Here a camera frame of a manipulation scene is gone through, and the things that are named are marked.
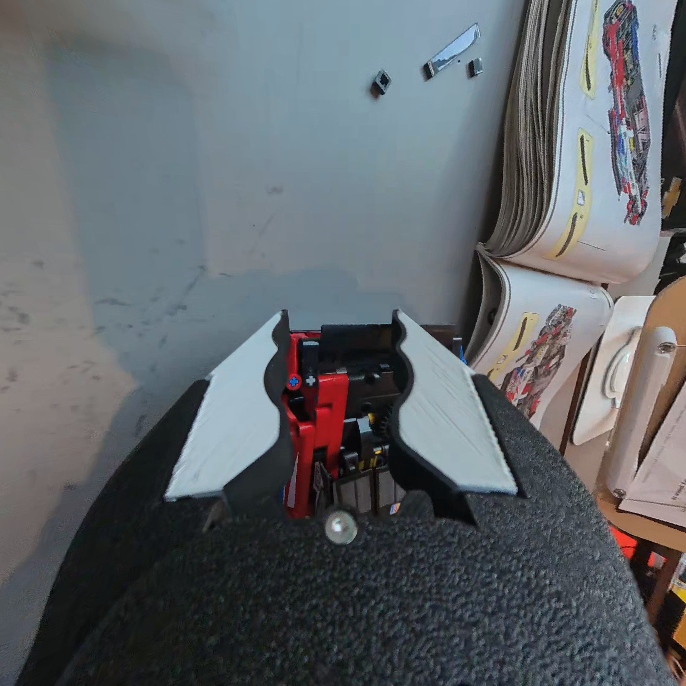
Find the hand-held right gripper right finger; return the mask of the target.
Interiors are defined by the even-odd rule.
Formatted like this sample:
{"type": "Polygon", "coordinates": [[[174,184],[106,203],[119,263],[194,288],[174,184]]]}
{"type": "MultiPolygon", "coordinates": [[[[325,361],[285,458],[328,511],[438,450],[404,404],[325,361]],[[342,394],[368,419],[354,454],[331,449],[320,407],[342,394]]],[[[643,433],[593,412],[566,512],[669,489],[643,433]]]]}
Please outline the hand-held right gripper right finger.
{"type": "Polygon", "coordinates": [[[476,524],[468,495],[517,496],[519,485],[468,365],[401,309],[391,322],[399,396],[388,464],[406,492],[425,493],[438,519],[476,524]]]}

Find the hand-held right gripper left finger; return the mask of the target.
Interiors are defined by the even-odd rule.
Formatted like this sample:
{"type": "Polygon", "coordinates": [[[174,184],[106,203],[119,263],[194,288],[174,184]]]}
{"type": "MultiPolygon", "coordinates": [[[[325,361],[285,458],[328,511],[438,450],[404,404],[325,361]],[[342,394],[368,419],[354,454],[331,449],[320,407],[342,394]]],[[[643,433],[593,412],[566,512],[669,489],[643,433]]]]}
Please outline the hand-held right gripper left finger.
{"type": "Polygon", "coordinates": [[[289,348],[289,316],[280,310],[210,372],[166,502],[219,498],[232,517],[287,519],[280,493],[295,456],[281,397],[289,348]]]}

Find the toy brick race car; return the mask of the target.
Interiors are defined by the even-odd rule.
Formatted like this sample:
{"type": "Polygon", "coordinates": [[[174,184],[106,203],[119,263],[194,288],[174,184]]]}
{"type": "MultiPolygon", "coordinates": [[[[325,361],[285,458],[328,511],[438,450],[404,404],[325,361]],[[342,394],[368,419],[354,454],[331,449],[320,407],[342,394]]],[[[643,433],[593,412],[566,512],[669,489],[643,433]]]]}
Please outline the toy brick race car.
{"type": "Polygon", "coordinates": [[[282,491],[288,518],[339,505],[397,515],[405,491],[388,466],[393,406],[400,395],[393,324],[323,325],[293,331],[286,408],[294,469],[282,491]]]}

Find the toy car instruction booklet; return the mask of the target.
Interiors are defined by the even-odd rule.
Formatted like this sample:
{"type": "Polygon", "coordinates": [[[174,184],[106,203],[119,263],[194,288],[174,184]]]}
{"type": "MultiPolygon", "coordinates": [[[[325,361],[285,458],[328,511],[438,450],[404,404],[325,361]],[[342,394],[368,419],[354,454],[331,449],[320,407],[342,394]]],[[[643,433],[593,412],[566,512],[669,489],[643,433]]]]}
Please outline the toy car instruction booklet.
{"type": "Polygon", "coordinates": [[[536,428],[652,261],[678,1],[528,1],[466,350],[536,428]]]}

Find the long black smooth tile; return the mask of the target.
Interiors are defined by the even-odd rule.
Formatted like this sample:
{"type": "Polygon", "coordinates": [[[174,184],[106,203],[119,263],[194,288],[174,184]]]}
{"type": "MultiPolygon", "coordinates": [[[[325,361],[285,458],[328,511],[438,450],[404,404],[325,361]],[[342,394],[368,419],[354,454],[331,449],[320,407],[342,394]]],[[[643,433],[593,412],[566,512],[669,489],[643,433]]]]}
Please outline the long black smooth tile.
{"type": "Polygon", "coordinates": [[[477,23],[472,24],[423,65],[425,79],[433,79],[445,67],[457,61],[463,53],[479,40],[480,36],[479,25],[477,23]]]}

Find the grey desk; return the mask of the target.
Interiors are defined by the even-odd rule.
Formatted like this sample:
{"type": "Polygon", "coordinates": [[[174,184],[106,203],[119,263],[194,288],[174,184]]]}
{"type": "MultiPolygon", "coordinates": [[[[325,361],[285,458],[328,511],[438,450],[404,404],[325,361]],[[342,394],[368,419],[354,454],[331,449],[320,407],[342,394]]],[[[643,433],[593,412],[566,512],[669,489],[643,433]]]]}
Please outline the grey desk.
{"type": "Polygon", "coordinates": [[[278,309],[468,336],[524,7],[1,2],[2,685],[102,484],[278,309]]]}

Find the wooden document stand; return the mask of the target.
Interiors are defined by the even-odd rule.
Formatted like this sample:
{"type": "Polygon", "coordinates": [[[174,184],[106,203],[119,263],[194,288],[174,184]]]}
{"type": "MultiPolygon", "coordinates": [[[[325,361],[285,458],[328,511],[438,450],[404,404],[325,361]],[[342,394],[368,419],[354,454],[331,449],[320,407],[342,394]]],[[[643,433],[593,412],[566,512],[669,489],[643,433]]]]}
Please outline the wooden document stand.
{"type": "Polygon", "coordinates": [[[685,278],[657,296],[623,296],[600,339],[571,434],[602,449],[593,498],[634,538],[685,552],[685,528],[619,510],[685,385],[685,278]]]}

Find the printed instruction sheet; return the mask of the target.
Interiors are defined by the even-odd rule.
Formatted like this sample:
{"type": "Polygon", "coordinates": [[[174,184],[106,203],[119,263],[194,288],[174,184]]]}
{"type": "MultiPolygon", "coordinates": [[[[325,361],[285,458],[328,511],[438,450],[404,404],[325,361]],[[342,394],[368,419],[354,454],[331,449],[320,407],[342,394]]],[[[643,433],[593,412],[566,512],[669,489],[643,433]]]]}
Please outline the printed instruction sheet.
{"type": "Polygon", "coordinates": [[[619,510],[685,527],[685,386],[673,401],[619,510]]]}

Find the black toy car box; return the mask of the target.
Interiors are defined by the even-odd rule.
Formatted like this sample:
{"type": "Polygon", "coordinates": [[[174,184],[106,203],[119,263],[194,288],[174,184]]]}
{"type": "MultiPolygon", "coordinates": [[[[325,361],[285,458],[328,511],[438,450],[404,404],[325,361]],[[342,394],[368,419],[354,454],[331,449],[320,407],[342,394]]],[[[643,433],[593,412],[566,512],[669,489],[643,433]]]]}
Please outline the black toy car box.
{"type": "Polygon", "coordinates": [[[685,78],[665,126],[662,150],[663,230],[685,234],[685,78]]]}

